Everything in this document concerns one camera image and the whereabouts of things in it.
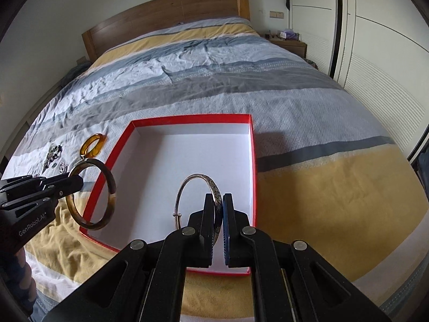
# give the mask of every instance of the jewelry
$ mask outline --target jewelry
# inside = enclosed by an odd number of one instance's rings
[[[69,168],[69,166],[64,161],[61,161],[61,163],[60,163],[60,174],[66,173],[68,168]]]
[[[96,140],[98,140],[97,144],[90,151],[88,151],[89,146]],[[96,157],[100,153],[100,150],[103,147],[105,142],[106,142],[106,136],[104,134],[97,133],[97,134],[94,134],[93,136],[90,136],[80,148],[79,155],[81,159],[84,160],[85,158]]]
[[[50,148],[48,154],[46,155],[46,161],[43,164],[43,171],[45,171],[51,165],[54,160],[61,157],[61,153],[63,152],[63,147],[61,145],[55,145]]]
[[[219,189],[217,187],[217,185],[215,184],[215,182],[207,175],[204,174],[192,174],[190,176],[188,176],[184,182],[182,183],[182,185],[179,188],[179,192],[177,192],[177,197],[176,197],[176,204],[174,207],[174,214],[173,217],[175,218],[175,225],[176,225],[176,230],[179,230],[182,228],[182,224],[180,221],[180,218],[182,216],[182,214],[179,213],[179,200],[180,200],[180,196],[182,195],[182,191],[185,187],[185,185],[192,179],[195,178],[201,178],[203,179],[207,185],[210,188],[210,191],[212,192],[212,196],[213,196],[213,201],[214,201],[214,236],[213,236],[213,246],[217,241],[217,238],[219,237],[219,233],[220,233],[220,227],[222,226],[222,219],[224,217],[224,212],[223,212],[223,205],[222,205],[222,197],[220,195]]]
[[[91,223],[90,221],[86,221],[76,209],[73,194],[66,196],[66,203],[67,203],[67,208],[69,209],[70,214],[72,215],[76,223],[78,223],[80,226],[88,230],[99,230],[105,227],[109,223],[110,219],[112,219],[114,207],[116,205],[116,183],[114,181],[112,172],[110,172],[109,168],[107,168],[107,166],[100,160],[97,160],[95,158],[86,158],[82,161],[79,161],[76,164],[76,166],[73,167],[73,169],[69,173],[69,177],[73,175],[77,175],[80,172],[82,172],[85,168],[88,168],[91,166],[98,167],[98,169],[106,177],[109,196],[107,200],[107,207],[106,207],[106,210],[104,211],[103,217],[96,223]]]

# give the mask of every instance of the bangle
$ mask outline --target bangle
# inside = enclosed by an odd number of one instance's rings
[[[76,164],[76,166],[73,167],[73,169],[69,173],[69,177],[79,174],[85,168],[88,168],[91,166],[98,167],[106,177],[107,189],[109,191],[109,198],[107,201],[107,207],[106,207],[106,210],[104,211],[103,217],[96,223],[91,223],[90,221],[87,222],[79,214],[75,205],[73,194],[66,196],[66,203],[67,203],[67,208],[69,209],[70,214],[72,215],[76,223],[78,223],[80,226],[82,226],[85,229],[99,230],[105,227],[109,223],[110,219],[112,219],[114,207],[116,205],[116,183],[114,181],[112,172],[110,172],[109,168],[107,168],[107,166],[100,160],[97,160],[95,158],[87,158],[85,160],[79,161]]]
[[[177,197],[176,197],[176,204],[174,207],[174,214],[173,217],[175,218],[175,226],[176,226],[176,230],[179,230],[182,228],[182,224],[180,221],[180,218],[182,216],[182,214],[179,213],[179,200],[180,200],[180,196],[182,195],[182,191],[185,187],[185,185],[188,183],[188,181],[195,179],[195,178],[201,178],[203,179],[207,185],[210,188],[210,191],[212,192],[212,196],[213,196],[213,201],[214,201],[214,236],[213,236],[213,246],[217,241],[217,238],[219,237],[219,233],[220,233],[220,228],[222,226],[222,220],[224,217],[224,212],[223,212],[223,205],[222,205],[222,197],[220,195],[219,189],[217,188],[217,185],[215,184],[215,182],[207,175],[204,174],[192,174],[189,177],[187,177],[184,182],[182,183],[182,185],[180,186],[179,192],[177,192]]]
[[[98,140],[97,144],[90,151],[88,151],[89,146],[96,140]],[[94,134],[93,136],[90,136],[86,140],[86,142],[83,143],[79,151],[79,155],[81,159],[84,160],[85,158],[96,157],[100,153],[100,150],[103,147],[105,141],[106,141],[106,136],[104,134],[97,133],[97,134]]]

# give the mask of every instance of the amber bangle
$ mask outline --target amber bangle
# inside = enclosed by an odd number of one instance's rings
[[[88,151],[89,146],[96,140],[98,140],[97,144],[90,151]],[[79,151],[80,157],[82,159],[96,157],[100,153],[100,150],[103,147],[105,141],[106,141],[106,136],[104,134],[97,133],[97,134],[94,134],[93,136],[90,136],[86,140],[86,142],[83,143]]]
[[[107,189],[109,191],[109,198],[107,200],[107,207],[104,211],[103,217],[96,223],[91,223],[90,221],[86,221],[78,212],[73,194],[66,196],[66,203],[67,208],[70,211],[70,214],[72,215],[73,219],[76,223],[78,223],[80,226],[82,226],[85,229],[88,230],[99,230],[105,227],[110,219],[112,219],[114,207],[116,205],[116,183],[114,181],[112,172],[110,172],[109,168],[101,162],[100,160],[97,160],[95,158],[87,158],[85,160],[79,161],[76,166],[73,167],[73,169],[69,173],[69,177],[73,175],[77,175],[80,172],[82,172],[85,168],[95,166],[98,167],[98,169],[104,174],[106,177],[107,182]]]

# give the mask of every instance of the silver bangle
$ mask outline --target silver bangle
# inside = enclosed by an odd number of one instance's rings
[[[220,224],[219,224],[219,221],[216,222],[216,220],[217,220],[216,219],[216,215],[221,214],[221,216],[223,216],[223,213],[222,213],[223,205],[222,205],[222,197],[220,195],[220,192],[219,192],[219,189],[218,189],[217,185],[207,175],[204,175],[204,174],[192,174],[189,177],[187,177],[183,181],[182,185],[180,186],[179,192],[177,192],[176,204],[175,204],[175,207],[174,207],[174,214],[173,214],[173,217],[175,218],[176,230],[179,230],[179,229],[182,228],[182,223],[180,221],[180,218],[181,218],[182,214],[179,213],[180,196],[182,195],[182,191],[183,191],[185,185],[190,180],[196,179],[196,178],[203,179],[207,183],[207,185],[210,188],[210,191],[212,193],[212,196],[213,196],[213,201],[214,201],[214,206],[215,206],[215,209],[214,209],[214,214],[215,214],[215,219],[214,219],[215,225],[214,226],[215,226],[215,228],[214,228],[214,238],[213,238],[213,245],[214,245],[216,243],[216,241],[217,241],[217,238],[219,237],[220,226],[222,225],[222,221],[220,221]]]

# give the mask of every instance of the striped duvet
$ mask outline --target striped duvet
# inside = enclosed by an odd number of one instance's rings
[[[52,145],[71,166],[90,135],[105,133],[98,158],[106,160],[131,120],[198,113],[252,114],[257,226],[275,240],[307,241],[394,316],[427,266],[423,189],[357,100],[247,20],[178,25],[107,51],[41,112],[3,178],[41,174]],[[82,176],[81,213],[97,171]],[[25,247],[44,311],[114,255],[80,235],[63,200],[56,216]],[[250,277],[187,274],[182,321],[252,316]]]

